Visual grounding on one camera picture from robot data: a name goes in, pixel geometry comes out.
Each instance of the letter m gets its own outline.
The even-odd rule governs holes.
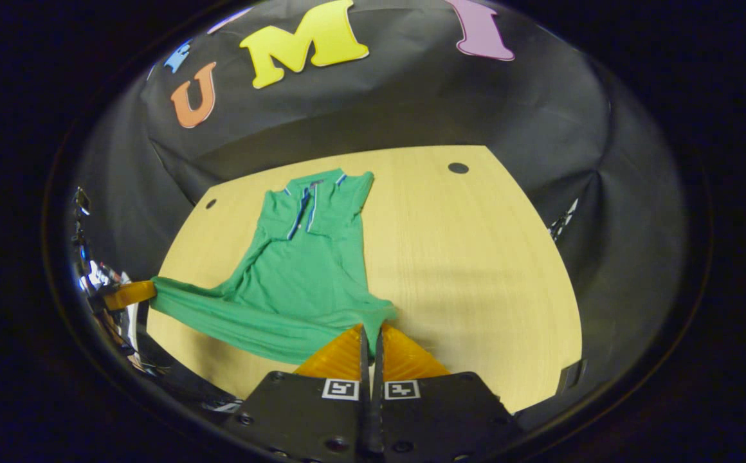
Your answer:
[[[305,68],[311,42],[316,49],[311,59],[315,66],[328,66],[367,56],[367,47],[356,42],[350,29],[347,9],[352,4],[352,0],[335,0],[314,6],[305,13],[295,34],[267,26],[244,38],[239,46],[250,50],[256,70],[253,87],[267,87],[284,77],[284,70],[274,66],[271,57],[294,73],[300,73]]]

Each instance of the shirt collar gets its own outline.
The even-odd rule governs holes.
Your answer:
[[[319,174],[313,174],[312,176],[300,177],[298,179],[292,179],[287,183],[287,190],[293,196],[300,196],[304,188],[308,188],[314,183],[319,184],[334,184],[335,182],[341,181],[344,176],[344,170],[335,169],[327,170]]]

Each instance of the screw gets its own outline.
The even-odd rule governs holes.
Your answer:
[[[333,439],[328,440],[328,442],[324,442],[324,446],[326,446],[329,451],[335,451],[337,453],[347,450],[347,442],[344,441],[343,437],[334,437]]]

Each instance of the black fabric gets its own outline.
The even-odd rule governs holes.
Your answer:
[[[706,228],[691,222],[685,200],[702,185],[684,185],[634,96],[602,65],[502,6],[493,5],[496,24],[515,60],[464,55],[453,8],[420,0],[355,2],[350,23],[370,56],[325,68],[308,61],[301,73],[285,68],[282,81],[253,88],[241,39],[269,24],[293,32],[319,3],[261,3],[212,35],[201,30],[176,73],[163,65],[169,53],[141,64],[81,153],[74,185],[94,199],[85,228],[96,254],[149,278],[194,203],[221,182],[359,150],[484,144],[545,224],[579,200],[558,249],[579,304],[587,371],[564,395],[525,411],[521,424],[541,424],[632,367],[678,301],[691,232]],[[214,111],[184,129],[170,94],[211,61]],[[190,105],[199,102],[191,85]]]

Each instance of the green polo shirt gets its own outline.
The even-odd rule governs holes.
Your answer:
[[[155,277],[150,306],[261,357],[300,364],[364,323],[376,346],[390,301],[367,291],[361,208],[373,174],[341,169],[268,191],[253,242],[233,275],[210,289]]]

